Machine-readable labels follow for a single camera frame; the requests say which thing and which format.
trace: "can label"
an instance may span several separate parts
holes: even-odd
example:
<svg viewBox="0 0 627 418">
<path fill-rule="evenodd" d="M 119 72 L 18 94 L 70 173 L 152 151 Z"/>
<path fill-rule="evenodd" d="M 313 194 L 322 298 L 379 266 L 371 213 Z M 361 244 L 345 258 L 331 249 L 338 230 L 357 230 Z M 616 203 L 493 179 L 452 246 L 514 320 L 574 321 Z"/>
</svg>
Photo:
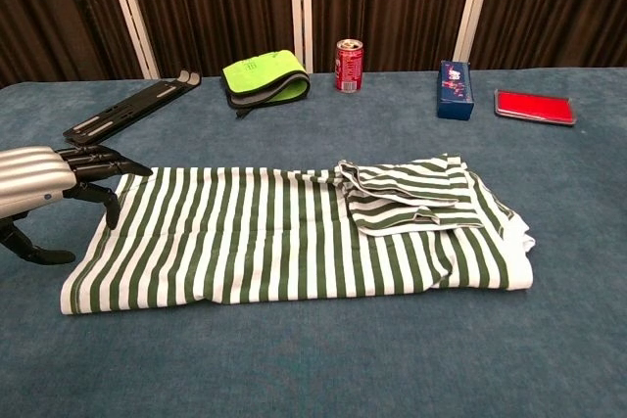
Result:
<svg viewBox="0 0 627 418">
<path fill-rule="evenodd" d="M 363 44 L 357 39 L 337 42 L 335 54 L 335 86 L 341 92 L 357 92 L 362 88 Z"/>
</svg>

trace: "blue tablecloth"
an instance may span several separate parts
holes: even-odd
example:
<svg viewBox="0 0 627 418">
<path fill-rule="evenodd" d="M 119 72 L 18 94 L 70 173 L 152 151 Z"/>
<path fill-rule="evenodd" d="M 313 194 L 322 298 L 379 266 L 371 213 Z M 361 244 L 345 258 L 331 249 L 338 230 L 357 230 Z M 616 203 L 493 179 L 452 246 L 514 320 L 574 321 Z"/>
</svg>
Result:
<svg viewBox="0 0 627 418">
<path fill-rule="evenodd" d="M 470 121 L 436 118 L 436 72 L 367 73 L 341 94 L 252 112 L 220 82 L 105 142 L 149 166 L 328 168 L 460 154 L 531 226 L 534 286 L 66 317 L 75 263 L 0 247 L 4 416 L 619 416 L 627 408 L 627 70 L 473 71 Z M 0 91 L 0 150 L 62 132 L 150 81 Z M 568 96 L 570 127 L 495 116 L 496 88 Z M 115 187 L 117 178 L 103 182 Z M 19 225 L 81 258 L 100 205 L 65 200 Z"/>
</svg>

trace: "robotic arm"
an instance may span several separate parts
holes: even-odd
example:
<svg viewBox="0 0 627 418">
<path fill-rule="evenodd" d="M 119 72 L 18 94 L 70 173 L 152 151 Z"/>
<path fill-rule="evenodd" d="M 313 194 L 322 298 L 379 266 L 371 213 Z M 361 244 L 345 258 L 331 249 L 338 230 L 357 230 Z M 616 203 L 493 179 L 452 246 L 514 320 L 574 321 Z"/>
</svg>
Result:
<svg viewBox="0 0 627 418">
<path fill-rule="evenodd" d="M 152 170 L 104 146 L 54 151 L 49 147 L 23 147 L 0 152 L 0 243 L 26 261 L 62 264 L 74 261 L 66 251 L 34 246 L 14 221 L 63 198 L 105 206 L 107 226 L 115 229 L 120 217 L 117 195 L 94 181 L 132 173 L 148 176 Z"/>
</svg>

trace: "coca-cola can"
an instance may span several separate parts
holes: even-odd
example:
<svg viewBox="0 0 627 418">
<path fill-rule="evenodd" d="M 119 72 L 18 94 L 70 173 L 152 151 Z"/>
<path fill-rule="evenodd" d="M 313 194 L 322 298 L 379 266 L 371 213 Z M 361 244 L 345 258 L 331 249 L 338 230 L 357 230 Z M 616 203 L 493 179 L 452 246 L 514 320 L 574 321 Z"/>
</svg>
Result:
<svg viewBox="0 0 627 418">
<path fill-rule="evenodd" d="M 363 43 L 357 39 L 342 39 L 335 52 L 335 86 L 344 93 L 362 88 Z"/>
</svg>

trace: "striped shirt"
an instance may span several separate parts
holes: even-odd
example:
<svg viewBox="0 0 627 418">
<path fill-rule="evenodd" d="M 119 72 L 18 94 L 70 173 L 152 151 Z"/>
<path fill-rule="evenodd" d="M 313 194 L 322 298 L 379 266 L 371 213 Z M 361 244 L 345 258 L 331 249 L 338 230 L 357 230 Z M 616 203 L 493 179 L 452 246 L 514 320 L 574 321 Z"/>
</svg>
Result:
<svg viewBox="0 0 627 418">
<path fill-rule="evenodd" d="M 530 287 L 528 227 L 463 164 L 452 166 L 451 191 L 464 179 L 469 199 L 456 204 L 472 205 L 479 224 L 382 236 L 355 221 L 341 164 L 125 175 L 118 228 L 100 222 L 63 286 L 62 312 Z"/>
</svg>

